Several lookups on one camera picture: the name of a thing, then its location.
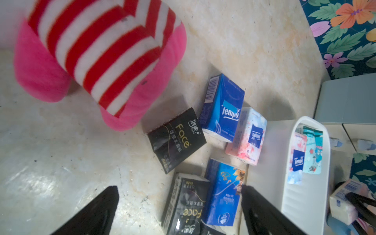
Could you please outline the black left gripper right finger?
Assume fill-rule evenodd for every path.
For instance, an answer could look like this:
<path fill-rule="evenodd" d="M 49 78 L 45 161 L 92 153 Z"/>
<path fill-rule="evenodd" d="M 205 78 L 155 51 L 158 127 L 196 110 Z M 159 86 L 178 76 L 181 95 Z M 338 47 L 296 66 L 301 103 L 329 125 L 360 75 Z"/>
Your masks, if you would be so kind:
<path fill-rule="evenodd" d="M 285 217 L 254 187 L 241 190 L 244 219 L 250 235 L 303 235 L 304 232 Z"/>

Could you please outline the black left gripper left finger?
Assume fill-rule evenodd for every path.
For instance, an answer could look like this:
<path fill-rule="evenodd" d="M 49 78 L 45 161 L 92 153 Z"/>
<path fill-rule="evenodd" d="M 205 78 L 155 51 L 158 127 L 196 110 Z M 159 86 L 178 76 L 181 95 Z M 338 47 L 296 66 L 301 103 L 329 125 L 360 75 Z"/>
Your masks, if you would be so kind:
<path fill-rule="evenodd" d="M 108 235 L 118 202 L 118 188 L 109 186 L 53 234 Z"/>

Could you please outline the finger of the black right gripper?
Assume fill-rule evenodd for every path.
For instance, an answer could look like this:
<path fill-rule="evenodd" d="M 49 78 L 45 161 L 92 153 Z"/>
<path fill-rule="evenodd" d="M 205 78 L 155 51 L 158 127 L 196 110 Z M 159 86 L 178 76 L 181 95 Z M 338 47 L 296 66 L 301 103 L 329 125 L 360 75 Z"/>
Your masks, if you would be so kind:
<path fill-rule="evenodd" d="M 366 205 L 375 207 L 376 201 L 356 193 L 348 193 L 345 197 L 358 211 L 358 218 L 376 228 L 376 214 L 366 207 Z"/>

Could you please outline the white plastic storage box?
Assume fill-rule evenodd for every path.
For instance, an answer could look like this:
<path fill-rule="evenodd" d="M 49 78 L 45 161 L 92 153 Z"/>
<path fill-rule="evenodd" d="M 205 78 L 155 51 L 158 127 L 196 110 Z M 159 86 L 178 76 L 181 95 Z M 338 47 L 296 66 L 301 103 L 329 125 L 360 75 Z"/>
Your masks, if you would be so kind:
<path fill-rule="evenodd" d="M 320 174 L 303 174 L 302 183 L 287 182 L 293 134 L 299 124 L 323 132 Z M 254 187 L 283 215 L 308 235 L 322 235 L 326 223 L 330 174 L 330 138 L 324 125 L 302 116 L 293 120 L 269 121 L 256 166 L 249 166 L 246 184 Z"/>

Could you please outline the blue floral tissue pack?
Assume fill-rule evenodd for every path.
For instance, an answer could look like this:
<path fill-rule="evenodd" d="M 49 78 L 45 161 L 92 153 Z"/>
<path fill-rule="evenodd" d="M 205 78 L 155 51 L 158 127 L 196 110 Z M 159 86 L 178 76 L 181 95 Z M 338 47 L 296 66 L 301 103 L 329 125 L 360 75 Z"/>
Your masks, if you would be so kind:
<path fill-rule="evenodd" d="M 245 171 L 210 159 L 205 178 L 210 181 L 203 221 L 212 226 L 233 226 L 241 196 Z"/>

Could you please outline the teal cartoon tissue pack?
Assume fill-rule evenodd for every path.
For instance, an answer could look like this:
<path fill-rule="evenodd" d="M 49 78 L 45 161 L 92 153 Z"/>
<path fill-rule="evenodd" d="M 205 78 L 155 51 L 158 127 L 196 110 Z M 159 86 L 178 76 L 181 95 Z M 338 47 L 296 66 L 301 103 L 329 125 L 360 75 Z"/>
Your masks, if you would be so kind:
<path fill-rule="evenodd" d="M 303 134 L 307 137 L 303 173 L 320 174 L 323 159 L 323 132 L 303 126 Z"/>

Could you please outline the pink floral Tempo tissue pack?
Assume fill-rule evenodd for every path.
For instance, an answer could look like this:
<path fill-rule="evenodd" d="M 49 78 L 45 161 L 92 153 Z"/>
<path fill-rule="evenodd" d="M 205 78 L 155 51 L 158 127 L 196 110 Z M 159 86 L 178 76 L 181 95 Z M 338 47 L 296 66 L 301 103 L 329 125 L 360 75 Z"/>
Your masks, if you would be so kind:
<path fill-rule="evenodd" d="M 246 164 L 256 166 L 261 154 L 267 120 L 251 107 L 242 108 L 233 142 L 227 144 L 225 153 Z"/>

